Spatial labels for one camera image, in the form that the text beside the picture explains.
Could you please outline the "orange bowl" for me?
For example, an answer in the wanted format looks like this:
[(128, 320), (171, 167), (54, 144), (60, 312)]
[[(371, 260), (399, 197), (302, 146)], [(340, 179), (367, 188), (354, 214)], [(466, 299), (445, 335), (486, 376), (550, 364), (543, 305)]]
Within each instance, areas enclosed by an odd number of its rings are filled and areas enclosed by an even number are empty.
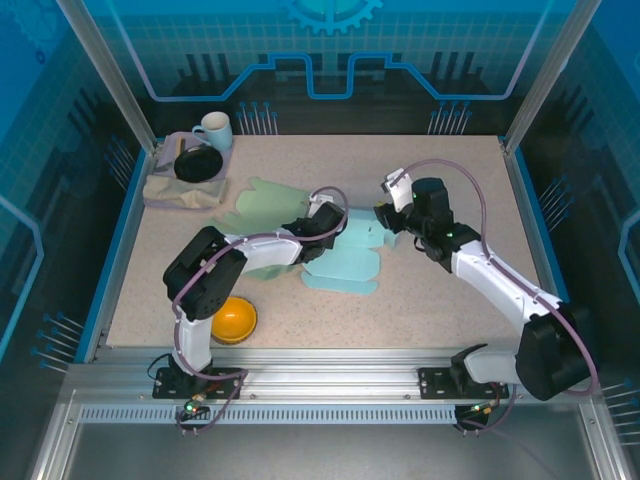
[(237, 296), (230, 296), (212, 319), (211, 338), (222, 345), (246, 341), (255, 331), (258, 314), (254, 305)]

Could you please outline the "beige folded cloth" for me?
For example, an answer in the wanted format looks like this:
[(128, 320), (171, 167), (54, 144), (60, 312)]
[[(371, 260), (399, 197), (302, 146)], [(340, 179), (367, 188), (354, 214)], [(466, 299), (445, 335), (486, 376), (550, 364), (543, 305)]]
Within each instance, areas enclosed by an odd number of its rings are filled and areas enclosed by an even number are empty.
[(146, 206), (160, 209), (209, 210), (222, 202), (225, 179), (190, 183), (174, 177), (149, 175), (142, 195)]

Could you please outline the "lavender tray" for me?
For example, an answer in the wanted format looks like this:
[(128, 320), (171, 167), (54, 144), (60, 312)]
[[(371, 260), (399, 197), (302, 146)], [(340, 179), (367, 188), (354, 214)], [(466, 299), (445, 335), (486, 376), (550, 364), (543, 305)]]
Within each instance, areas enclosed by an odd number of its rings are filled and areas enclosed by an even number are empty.
[[(159, 159), (155, 167), (153, 168), (152, 172), (149, 175), (159, 175), (159, 176), (176, 178), (174, 173), (174, 162), (175, 162), (174, 155), (176, 150), (176, 142), (180, 138), (186, 139), (185, 150), (197, 145), (206, 145), (203, 142), (197, 140), (195, 136), (190, 132), (175, 132), (170, 134), (165, 138), (161, 146)], [(208, 181), (222, 180), (222, 179), (226, 180), (226, 173), (227, 173), (227, 169), (229, 167), (229, 163), (231, 159), (231, 150), (224, 151), (221, 153), (221, 155), (224, 161), (223, 167), (221, 171), (214, 178)]]

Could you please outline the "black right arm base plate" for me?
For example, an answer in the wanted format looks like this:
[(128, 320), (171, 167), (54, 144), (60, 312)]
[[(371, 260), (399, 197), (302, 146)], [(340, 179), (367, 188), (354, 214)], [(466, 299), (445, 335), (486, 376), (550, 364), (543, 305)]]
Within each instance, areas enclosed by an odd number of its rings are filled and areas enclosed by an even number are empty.
[(491, 400), (509, 399), (509, 387), (504, 384), (477, 383), (467, 376), (455, 379), (449, 368), (417, 369), (418, 387), (423, 400)]

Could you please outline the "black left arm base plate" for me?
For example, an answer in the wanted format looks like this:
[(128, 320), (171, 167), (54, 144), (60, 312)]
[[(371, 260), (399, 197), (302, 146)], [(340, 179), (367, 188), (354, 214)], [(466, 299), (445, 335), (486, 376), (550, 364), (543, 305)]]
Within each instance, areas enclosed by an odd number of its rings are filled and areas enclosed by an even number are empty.
[(229, 397), (239, 399), (241, 390), (233, 393), (238, 382), (238, 377), (213, 381), (188, 375), (180, 369), (162, 367), (156, 372), (152, 397), (163, 400), (188, 400), (196, 394), (202, 394), (206, 400), (223, 400)]

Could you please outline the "aluminium side rail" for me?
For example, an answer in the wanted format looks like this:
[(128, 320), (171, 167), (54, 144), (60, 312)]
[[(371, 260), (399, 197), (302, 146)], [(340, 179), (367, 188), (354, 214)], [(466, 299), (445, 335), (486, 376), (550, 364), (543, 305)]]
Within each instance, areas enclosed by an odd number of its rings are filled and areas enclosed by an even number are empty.
[(94, 360), (104, 329), (109, 329), (143, 215), (142, 190), (155, 158), (141, 151), (105, 257), (76, 353), (77, 363)]
[(504, 162), (521, 216), (539, 285), (569, 301), (570, 296), (543, 218), (533, 181), (519, 147), (504, 151)]

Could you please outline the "light blue mug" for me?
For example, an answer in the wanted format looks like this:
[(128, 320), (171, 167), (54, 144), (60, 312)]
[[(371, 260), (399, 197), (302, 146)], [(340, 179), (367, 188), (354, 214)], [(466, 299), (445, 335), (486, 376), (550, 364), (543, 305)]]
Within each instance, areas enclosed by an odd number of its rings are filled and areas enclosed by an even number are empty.
[(203, 143), (224, 152), (233, 145), (233, 133), (229, 116), (221, 111), (206, 114), (191, 130), (192, 134)]

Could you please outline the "aluminium frame post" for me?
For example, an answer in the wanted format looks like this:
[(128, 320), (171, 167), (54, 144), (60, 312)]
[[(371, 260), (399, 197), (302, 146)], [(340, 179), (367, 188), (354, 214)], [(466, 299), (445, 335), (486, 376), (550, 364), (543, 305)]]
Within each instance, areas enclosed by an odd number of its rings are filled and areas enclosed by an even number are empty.
[(147, 154), (154, 154), (157, 146), (155, 134), (84, 2), (56, 0), (56, 3), (140, 146)]
[(589, 26), (602, 0), (576, 0), (558, 37), (549, 50), (529, 92), (517, 111), (503, 141), (503, 153), (515, 151), (531, 127), (571, 55)]

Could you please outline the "light green cloth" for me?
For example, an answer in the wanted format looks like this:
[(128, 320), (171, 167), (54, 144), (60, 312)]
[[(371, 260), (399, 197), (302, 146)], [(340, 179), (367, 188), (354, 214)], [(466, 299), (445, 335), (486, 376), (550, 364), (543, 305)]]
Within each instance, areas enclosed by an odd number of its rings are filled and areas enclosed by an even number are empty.
[(251, 189), (243, 190), (235, 202), (235, 211), (225, 213), (210, 225), (223, 234), (246, 236), (271, 232), (283, 224), (303, 217), (310, 193), (254, 177)]

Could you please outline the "black plate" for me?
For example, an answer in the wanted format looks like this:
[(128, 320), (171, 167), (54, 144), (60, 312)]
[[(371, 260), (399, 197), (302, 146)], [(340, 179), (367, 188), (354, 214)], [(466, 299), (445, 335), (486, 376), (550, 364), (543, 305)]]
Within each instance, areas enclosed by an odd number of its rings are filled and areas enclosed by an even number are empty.
[(188, 183), (202, 183), (214, 178), (223, 167), (221, 153), (207, 145), (185, 150), (174, 162), (177, 179)]

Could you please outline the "light blue cloth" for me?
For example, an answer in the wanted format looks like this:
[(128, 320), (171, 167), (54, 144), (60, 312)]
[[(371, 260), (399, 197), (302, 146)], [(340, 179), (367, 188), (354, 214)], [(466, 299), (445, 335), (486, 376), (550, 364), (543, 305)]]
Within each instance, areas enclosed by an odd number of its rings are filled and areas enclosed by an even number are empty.
[(312, 289), (370, 295), (378, 283), (382, 247), (393, 249), (397, 235), (382, 226), (372, 209), (353, 209), (334, 247), (304, 265), (301, 279)]

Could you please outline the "aluminium frame rail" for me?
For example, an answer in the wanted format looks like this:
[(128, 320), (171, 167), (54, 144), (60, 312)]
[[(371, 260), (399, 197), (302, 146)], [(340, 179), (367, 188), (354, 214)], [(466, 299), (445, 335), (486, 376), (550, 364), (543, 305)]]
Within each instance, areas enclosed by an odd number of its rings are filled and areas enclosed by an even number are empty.
[[(159, 348), (107, 348), (95, 362), (69, 367), (63, 402), (150, 403), (146, 374)], [(446, 367), (452, 349), (313, 349), (217, 347), (215, 365), (249, 374), (243, 404), (417, 404), (417, 371)]]

